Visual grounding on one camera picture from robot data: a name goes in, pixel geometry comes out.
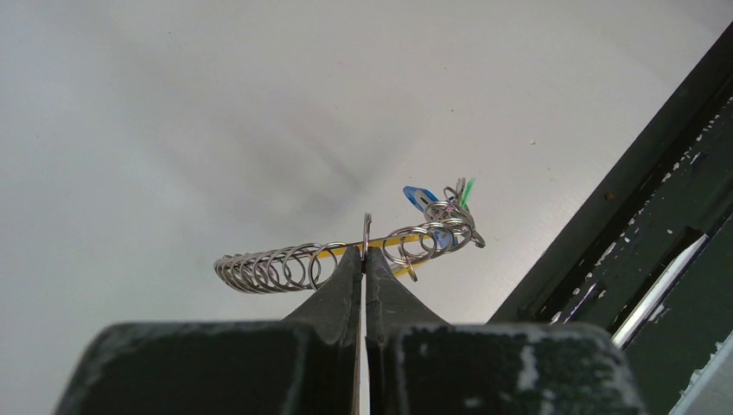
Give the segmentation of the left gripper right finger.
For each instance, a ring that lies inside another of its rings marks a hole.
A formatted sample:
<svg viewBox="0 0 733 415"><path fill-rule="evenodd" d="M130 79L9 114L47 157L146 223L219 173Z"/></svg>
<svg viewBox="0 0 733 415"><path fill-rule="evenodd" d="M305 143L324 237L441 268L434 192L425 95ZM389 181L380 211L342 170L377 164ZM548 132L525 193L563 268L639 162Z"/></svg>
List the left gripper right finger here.
<svg viewBox="0 0 733 415"><path fill-rule="evenodd" d="M451 325L366 253L374 414L644 414L624 354L583 323Z"/></svg>

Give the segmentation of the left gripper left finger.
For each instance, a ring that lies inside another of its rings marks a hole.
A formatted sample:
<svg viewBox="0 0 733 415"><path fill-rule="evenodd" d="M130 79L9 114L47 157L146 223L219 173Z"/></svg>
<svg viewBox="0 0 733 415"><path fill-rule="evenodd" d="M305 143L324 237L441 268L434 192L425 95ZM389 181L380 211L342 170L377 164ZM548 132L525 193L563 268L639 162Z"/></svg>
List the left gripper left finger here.
<svg viewBox="0 0 733 415"><path fill-rule="evenodd" d="M362 260L279 321L125 322L81 356L59 414L355 414Z"/></svg>

